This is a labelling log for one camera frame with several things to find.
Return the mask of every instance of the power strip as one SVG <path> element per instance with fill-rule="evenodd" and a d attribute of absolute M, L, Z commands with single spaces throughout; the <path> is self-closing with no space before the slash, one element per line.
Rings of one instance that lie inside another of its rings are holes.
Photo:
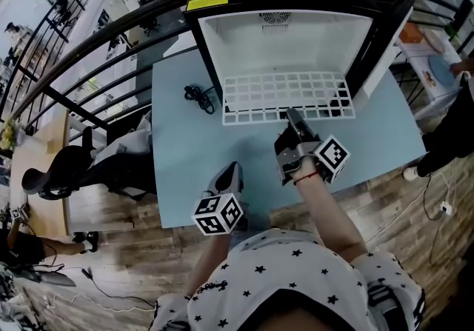
<path fill-rule="evenodd" d="M 441 212 L 445 213 L 448 216 L 451 215 L 451 213 L 453 212 L 453 208 L 447 201 L 442 201 L 440 208 L 441 208 Z"/>

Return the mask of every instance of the black mini fridge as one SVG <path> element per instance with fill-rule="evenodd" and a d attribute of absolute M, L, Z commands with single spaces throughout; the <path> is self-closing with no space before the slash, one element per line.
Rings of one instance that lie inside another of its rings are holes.
<path fill-rule="evenodd" d="M 395 58 L 414 0 L 188 0 L 224 125 L 354 118 Z"/>

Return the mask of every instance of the red bracelet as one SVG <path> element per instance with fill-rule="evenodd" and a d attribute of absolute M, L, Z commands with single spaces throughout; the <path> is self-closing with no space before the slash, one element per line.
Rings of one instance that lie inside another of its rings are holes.
<path fill-rule="evenodd" d="M 318 172 L 311 173 L 309 175 L 306 175 L 305 177 L 298 178 L 296 181 L 293 182 L 293 185 L 296 186 L 297 183 L 299 183 L 301 180 L 304 180 L 305 178 L 313 177 L 314 175 L 317 175 Z"/>

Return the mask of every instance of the yellow flowers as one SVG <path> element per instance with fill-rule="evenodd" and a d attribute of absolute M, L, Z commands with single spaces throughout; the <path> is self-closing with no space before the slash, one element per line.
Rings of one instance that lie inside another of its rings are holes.
<path fill-rule="evenodd" d="M 3 150 L 13 150 L 16 146 L 16 123 L 8 120 L 1 132 L 0 148 Z"/>

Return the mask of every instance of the white shelf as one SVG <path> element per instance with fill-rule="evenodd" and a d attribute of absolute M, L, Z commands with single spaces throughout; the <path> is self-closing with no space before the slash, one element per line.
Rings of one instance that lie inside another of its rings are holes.
<path fill-rule="evenodd" d="M 344 75 L 337 72 L 226 77 L 222 90 L 226 126 L 285 121 L 289 107 L 311 121 L 356 116 Z"/>

